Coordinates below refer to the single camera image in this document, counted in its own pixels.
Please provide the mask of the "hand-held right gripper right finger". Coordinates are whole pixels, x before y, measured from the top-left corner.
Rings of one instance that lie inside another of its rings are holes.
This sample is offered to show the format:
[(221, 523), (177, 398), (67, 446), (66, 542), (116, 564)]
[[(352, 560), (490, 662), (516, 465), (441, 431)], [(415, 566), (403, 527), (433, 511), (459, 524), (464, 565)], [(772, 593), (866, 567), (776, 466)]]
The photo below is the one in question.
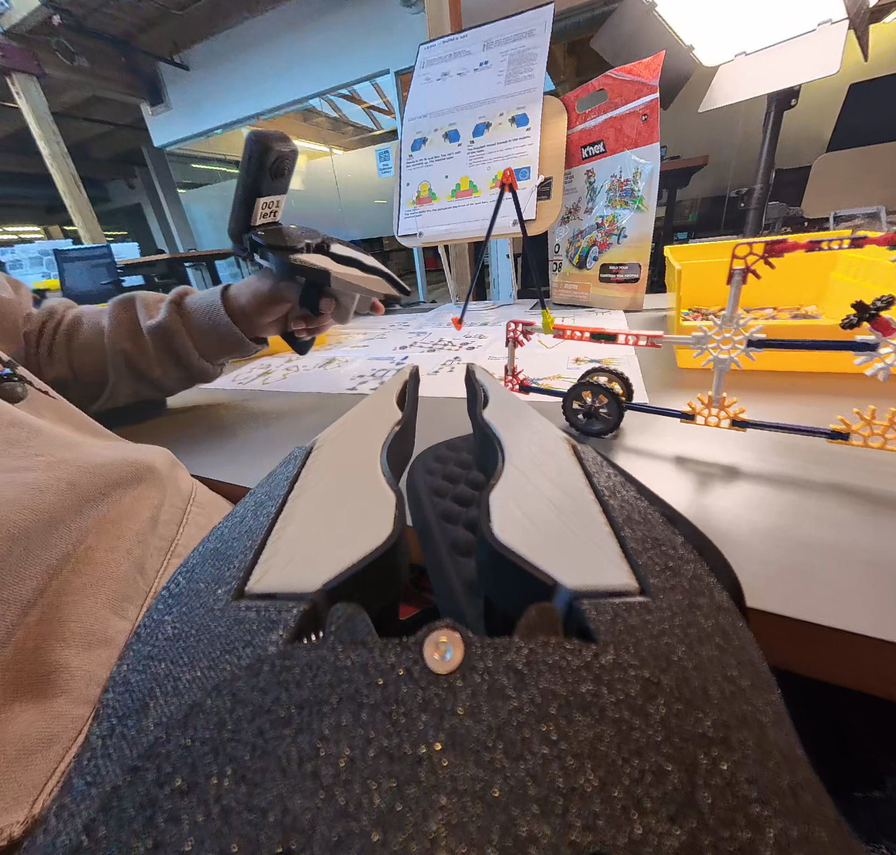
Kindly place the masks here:
[(467, 409), (487, 635), (593, 635), (584, 603), (636, 599), (641, 579), (574, 443), (479, 366)]

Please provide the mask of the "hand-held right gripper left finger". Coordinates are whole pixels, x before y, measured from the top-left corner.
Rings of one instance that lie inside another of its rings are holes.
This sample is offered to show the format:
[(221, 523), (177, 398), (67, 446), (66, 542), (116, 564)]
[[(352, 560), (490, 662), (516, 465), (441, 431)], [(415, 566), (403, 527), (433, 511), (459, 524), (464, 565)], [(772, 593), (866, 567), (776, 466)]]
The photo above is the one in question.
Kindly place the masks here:
[(376, 630), (399, 623), (409, 575), (399, 483), (416, 444), (420, 371), (405, 366), (319, 434), (254, 557), (245, 596), (310, 600), (323, 623), (358, 604)]

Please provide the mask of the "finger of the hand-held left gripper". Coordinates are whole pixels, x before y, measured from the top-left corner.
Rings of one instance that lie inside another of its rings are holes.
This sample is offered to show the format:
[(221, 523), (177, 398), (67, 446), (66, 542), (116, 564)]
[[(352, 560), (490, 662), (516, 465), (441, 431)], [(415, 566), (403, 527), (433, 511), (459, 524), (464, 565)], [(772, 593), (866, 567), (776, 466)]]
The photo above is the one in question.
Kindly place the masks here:
[(287, 269), (301, 284), (299, 308), (319, 316), (321, 299), (329, 298), (338, 323), (368, 312), (371, 301), (396, 296), (396, 275), (366, 254), (292, 254)]
[(324, 242), (320, 244), (320, 260), (334, 289), (375, 299), (400, 299), (411, 294), (409, 286), (388, 267), (352, 245)]

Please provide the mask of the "black toy wheel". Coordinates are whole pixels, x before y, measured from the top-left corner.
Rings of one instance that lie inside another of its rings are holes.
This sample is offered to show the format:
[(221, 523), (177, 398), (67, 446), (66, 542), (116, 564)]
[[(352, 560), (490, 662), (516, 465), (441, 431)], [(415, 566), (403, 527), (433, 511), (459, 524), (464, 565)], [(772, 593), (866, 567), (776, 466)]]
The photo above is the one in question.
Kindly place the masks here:
[(624, 418), (624, 400), (612, 388), (593, 380), (578, 382), (562, 400), (566, 423), (578, 434), (605, 437), (614, 434)]
[(634, 387), (632, 380), (621, 370), (598, 365), (581, 374), (577, 382), (593, 382), (613, 390), (621, 400), (633, 401)]

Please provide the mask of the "blue rods with orange connector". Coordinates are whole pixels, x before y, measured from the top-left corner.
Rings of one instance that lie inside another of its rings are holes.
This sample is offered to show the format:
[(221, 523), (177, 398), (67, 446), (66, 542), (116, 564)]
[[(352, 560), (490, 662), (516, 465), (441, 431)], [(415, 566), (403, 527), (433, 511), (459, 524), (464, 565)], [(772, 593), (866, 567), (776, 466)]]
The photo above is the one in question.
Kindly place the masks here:
[(491, 218), (488, 222), (487, 231), (485, 233), (485, 236), (481, 241), (481, 247), (479, 248), (479, 251), (476, 254), (476, 263), (475, 263), (475, 267), (474, 267), (472, 277), (471, 277), (471, 280), (469, 283), (469, 288), (468, 288), (465, 300), (463, 302), (462, 310), (459, 315), (455, 315), (452, 317), (452, 324), (454, 325), (454, 328), (457, 331), (461, 331), (463, 329), (465, 314), (468, 310), (471, 296), (472, 296), (474, 290), (476, 289), (477, 278), (478, 278), (478, 276), (481, 272), (481, 269), (485, 263), (486, 253), (487, 253), (488, 246), (490, 244), (490, 241), (491, 241), (491, 238), (492, 238), (492, 235), (493, 235), (493, 232), (494, 232), (497, 220), (498, 220), (498, 215), (501, 210), (504, 196), (507, 196), (507, 195), (510, 196), (511, 203), (512, 203), (514, 211), (516, 213), (518, 226), (520, 228), (519, 232), (521, 235), (522, 245), (523, 245), (523, 256), (525, 258), (525, 262), (526, 262), (527, 266), (530, 267), (533, 279), (534, 279), (535, 283), (537, 284), (537, 292), (536, 293), (539, 297), (539, 303), (540, 303), (540, 306), (542, 309), (542, 313), (545, 314), (547, 312), (546, 298), (543, 293), (543, 287), (540, 285), (540, 281), (537, 278), (538, 270), (536, 267), (534, 256), (532, 255), (531, 238), (528, 234), (528, 228), (526, 226), (526, 222), (522, 215), (520, 198), (518, 196), (518, 181), (514, 174), (513, 168), (508, 167), (504, 170), (504, 172), (502, 174), (497, 199), (495, 202), (495, 207), (492, 212)]

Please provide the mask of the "colourful rod and connector model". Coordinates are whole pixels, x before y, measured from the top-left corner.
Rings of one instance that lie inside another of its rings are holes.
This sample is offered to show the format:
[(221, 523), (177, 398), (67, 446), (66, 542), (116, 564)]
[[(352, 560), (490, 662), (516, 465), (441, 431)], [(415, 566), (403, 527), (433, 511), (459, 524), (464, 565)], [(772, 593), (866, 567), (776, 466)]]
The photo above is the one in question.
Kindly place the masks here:
[[(721, 428), (738, 432), (765, 431), (771, 433), (798, 435), (821, 439), (829, 443), (854, 446), (865, 449), (893, 453), (895, 450), (894, 409), (879, 413), (873, 405), (865, 409), (854, 409), (853, 417), (838, 417), (835, 424), (828, 427), (805, 426), (799, 424), (751, 420), (745, 409), (738, 405), (736, 398), (726, 393), (728, 375), (742, 368), (742, 359), (755, 359), (756, 355), (778, 351), (784, 353), (845, 353), (854, 358), (855, 364), (863, 368), (866, 375), (885, 382), (894, 377), (894, 338), (885, 338), (876, 332), (870, 336), (857, 336), (856, 344), (848, 347), (837, 341), (768, 340), (760, 334), (759, 325), (747, 320), (740, 308), (740, 298), (748, 274), (752, 271), (749, 263), (741, 267), (732, 258), (728, 276), (728, 302), (721, 314), (708, 323), (699, 323), (695, 332), (688, 335), (662, 332), (615, 331), (603, 327), (588, 327), (577, 324), (547, 321), (543, 314), (542, 326), (551, 336), (561, 341), (573, 343), (597, 343), (640, 349), (660, 350), (665, 346), (683, 347), (700, 359), (700, 368), (712, 372), (711, 388), (707, 393), (699, 393), (688, 402), (684, 410), (664, 408), (646, 402), (624, 403), (624, 418), (628, 413), (644, 413), (676, 420), (683, 424), (705, 428)], [(894, 295), (887, 300), (876, 300), (872, 306), (862, 305), (859, 316), (850, 315), (841, 322), (848, 329), (858, 323), (871, 323), (880, 311), (872, 313), (871, 308), (894, 305)], [(505, 345), (507, 358), (504, 364), (504, 386), (521, 394), (542, 394), (561, 401), (570, 389), (552, 390), (532, 384), (521, 373), (517, 365), (517, 351), (528, 343), (536, 332), (536, 324), (530, 321), (512, 320), (506, 325)]]

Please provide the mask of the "person's left forearm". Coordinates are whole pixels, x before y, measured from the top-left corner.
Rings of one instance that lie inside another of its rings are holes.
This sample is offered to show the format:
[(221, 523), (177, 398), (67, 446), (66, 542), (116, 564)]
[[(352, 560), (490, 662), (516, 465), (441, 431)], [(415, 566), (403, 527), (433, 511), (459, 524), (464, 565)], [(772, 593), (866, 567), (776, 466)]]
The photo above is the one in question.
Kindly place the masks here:
[(267, 345), (233, 323), (228, 290), (138, 290), (101, 306), (36, 305), (23, 282), (2, 273), (2, 400), (16, 404), (40, 392), (95, 414), (211, 382), (231, 360)]

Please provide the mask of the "grey desk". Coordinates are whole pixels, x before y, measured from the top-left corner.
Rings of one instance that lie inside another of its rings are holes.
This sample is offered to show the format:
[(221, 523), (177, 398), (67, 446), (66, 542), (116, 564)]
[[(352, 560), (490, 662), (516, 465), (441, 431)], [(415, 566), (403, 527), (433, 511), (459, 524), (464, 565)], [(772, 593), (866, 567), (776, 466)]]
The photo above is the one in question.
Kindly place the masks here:
[[(167, 447), (196, 475), (251, 488), (363, 399), (196, 388), (117, 432)], [(616, 435), (576, 439), (719, 547), (768, 662), (894, 700), (894, 454), (641, 413)]]

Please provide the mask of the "white instruction sheet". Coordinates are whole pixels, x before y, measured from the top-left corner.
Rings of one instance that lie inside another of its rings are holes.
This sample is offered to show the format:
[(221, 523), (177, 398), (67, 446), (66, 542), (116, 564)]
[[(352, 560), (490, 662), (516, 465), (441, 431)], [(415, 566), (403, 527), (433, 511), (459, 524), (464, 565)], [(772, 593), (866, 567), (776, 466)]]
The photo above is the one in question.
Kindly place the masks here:
[[(451, 318), (459, 311), (443, 304), (423, 313), (359, 316), (346, 327), (332, 327), (323, 344), (306, 356), (282, 352), (239, 361), (204, 388), (368, 394), (398, 369), (415, 364), (423, 397), (460, 398), (465, 366), (476, 363), (502, 381), (507, 323), (521, 320), (540, 326), (541, 315), (535, 302), (480, 302), (469, 307), (458, 331)], [(633, 347), (573, 343), (537, 332), (522, 348), (517, 365), (533, 385), (561, 392), (587, 369), (606, 365), (632, 381), (635, 401), (649, 401)]]

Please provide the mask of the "wooden document stand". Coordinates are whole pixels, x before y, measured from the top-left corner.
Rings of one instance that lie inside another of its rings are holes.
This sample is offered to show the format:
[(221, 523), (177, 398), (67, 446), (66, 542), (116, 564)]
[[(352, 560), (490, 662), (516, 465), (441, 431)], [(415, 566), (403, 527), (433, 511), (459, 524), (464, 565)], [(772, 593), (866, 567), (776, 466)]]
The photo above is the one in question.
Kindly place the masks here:
[(550, 2), (420, 45), (399, 139), (403, 244), (482, 240), (508, 168), (530, 232), (558, 215), (566, 109), (544, 96), (553, 23)]

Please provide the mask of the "colourful cardboard toy box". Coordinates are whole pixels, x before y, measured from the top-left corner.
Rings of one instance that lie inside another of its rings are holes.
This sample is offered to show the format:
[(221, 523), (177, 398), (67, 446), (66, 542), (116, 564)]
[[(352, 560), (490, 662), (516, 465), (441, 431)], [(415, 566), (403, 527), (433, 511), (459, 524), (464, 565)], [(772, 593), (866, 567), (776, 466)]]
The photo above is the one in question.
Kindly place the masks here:
[(662, 50), (562, 97), (561, 214), (548, 258), (555, 305), (640, 310), (649, 278), (660, 162)]

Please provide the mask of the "yellow plastic bin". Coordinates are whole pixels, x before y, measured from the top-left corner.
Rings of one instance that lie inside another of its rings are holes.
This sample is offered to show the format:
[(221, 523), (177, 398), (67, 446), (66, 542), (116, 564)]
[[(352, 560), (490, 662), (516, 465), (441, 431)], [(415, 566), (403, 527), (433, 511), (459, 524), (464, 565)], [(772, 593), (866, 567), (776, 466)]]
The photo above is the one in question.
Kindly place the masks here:
[(732, 258), (749, 263), (740, 298), (747, 320), (770, 340), (837, 341), (848, 347), (876, 332), (894, 338), (894, 305), (871, 323), (843, 328), (895, 293), (894, 233), (819, 231), (784, 237), (708, 241), (665, 248), (666, 289), (675, 295), (674, 334), (695, 332), (721, 314), (728, 302)]

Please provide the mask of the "white light panel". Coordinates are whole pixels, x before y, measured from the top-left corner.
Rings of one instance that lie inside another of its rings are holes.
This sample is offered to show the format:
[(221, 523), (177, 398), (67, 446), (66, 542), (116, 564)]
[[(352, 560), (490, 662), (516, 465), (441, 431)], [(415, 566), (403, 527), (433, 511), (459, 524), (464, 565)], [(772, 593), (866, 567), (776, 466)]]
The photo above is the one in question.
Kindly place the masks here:
[(706, 113), (834, 77), (852, 33), (868, 60), (880, 0), (614, 0), (590, 47), (612, 66), (663, 52), (668, 109), (701, 68), (712, 71)]

